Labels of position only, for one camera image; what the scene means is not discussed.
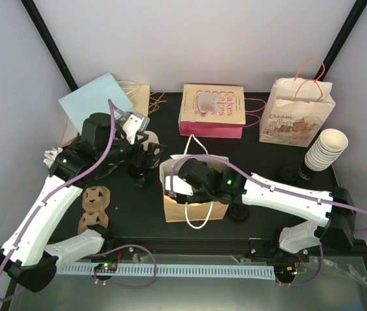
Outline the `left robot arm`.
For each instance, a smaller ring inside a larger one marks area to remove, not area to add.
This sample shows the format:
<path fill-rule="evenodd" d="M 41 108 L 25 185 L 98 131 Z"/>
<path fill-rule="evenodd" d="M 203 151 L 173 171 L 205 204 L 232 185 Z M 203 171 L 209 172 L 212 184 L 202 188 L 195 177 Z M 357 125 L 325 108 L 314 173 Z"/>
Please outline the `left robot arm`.
<path fill-rule="evenodd" d="M 56 244 L 49 238 L 73 201 L 91 181 L 104 177 L 121 163 L 128 164 L 136 184 L 159 164 L 166 146 L 148 134 L 150 120 L 127 113 L 124 124 L 116 124 L 106 113 L 93 113 L 83 122 L 82 132 L 60 151 L 47 152 L 49 175 L 31 210 L 16 232 L 0 246 L 0 271 L 31 292 L 44 289 L 56 272 L 88 256 L 109 258 L 115 251 L 113 233 L 104 227 L 97 208 L 94 224 Z"/>

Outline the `kraft bag with white handles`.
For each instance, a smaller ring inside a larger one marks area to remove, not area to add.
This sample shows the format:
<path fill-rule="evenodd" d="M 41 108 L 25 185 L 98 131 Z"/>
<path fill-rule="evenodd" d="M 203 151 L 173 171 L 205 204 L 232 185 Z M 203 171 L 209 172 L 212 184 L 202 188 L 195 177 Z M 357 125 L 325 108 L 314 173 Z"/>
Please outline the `kraft bag with white handles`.
<path fill-rule="evenodd" d="M 202 229 L 210 220 L 222 220 L 228 209 L 227 204 L 219 202 L 202 202 L 195 198 L 195 190 L 192 196 L 169 193 L 165 189 L 165 177 L 170 176 L 172 168 L 176 162 L 189 155 L 188 148 L 191 141 L 195 141 L 204 154 L 208 154 L 206 147 L 194 135 L 190 135 L 184 152 L 182 154 L 171 155 L 170 158 L 159 165 L 159 180 L 162 185 L 163 207 L 165 220 L 168 223 L 186 222 L 192 229 Z"/>

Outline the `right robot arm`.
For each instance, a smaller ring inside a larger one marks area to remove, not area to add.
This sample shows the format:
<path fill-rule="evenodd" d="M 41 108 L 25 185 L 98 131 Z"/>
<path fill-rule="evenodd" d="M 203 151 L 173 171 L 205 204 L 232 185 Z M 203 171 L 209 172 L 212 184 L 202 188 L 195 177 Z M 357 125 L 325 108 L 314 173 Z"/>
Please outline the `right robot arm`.
<path fill-rule="evenodd" d="M 354 245 L 355 211 L 336 199 L 332 192 L 293 187 L 248 175 L 228 161 L 217 158 L 224 169 L 218 171 L 206 164 L 208 155 L 190 155 L 179 159 L 166 178 L 170 193 L 184 194 L 180 183 L 190 187 L 208 202 L 260 206 L 291 214 L 303 223 L 285 227 L 270 252 L 278 261 L 287 260 L 307 248 L 327 246 L 351 250 Z"/>

